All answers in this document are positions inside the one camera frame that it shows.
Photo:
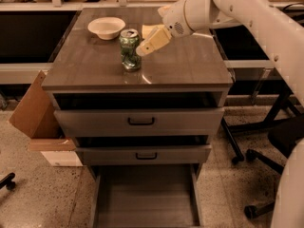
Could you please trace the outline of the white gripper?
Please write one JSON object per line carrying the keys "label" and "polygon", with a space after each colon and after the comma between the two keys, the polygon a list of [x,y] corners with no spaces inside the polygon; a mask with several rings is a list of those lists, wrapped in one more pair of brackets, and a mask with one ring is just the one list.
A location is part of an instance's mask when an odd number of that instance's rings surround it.
{"label": "white gripper", "polygon": [[186,21],[186,0],[158,8],[158,14],[165,27],[155,26],[136,48],[139,56],[145,56],[166,46],[173,37],[183,37],[194,33]]}

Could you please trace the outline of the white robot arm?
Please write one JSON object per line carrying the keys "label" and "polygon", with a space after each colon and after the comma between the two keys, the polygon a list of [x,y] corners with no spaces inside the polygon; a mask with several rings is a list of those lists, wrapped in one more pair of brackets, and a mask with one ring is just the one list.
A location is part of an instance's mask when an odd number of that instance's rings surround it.
{"label": "white robot arm", "polygon": [[[304,28],[268,0],[180,0],[159,8],[159,15],[162,25],[153,27],[136,48],[139,55],[164,47],[173,37],[201,29],[231,27],[237,21],[251,32],[289,89],[304,104]],[[304,228],[303,136],[301,115],[271,130],[273,146],[287,150],[271,228]]]}

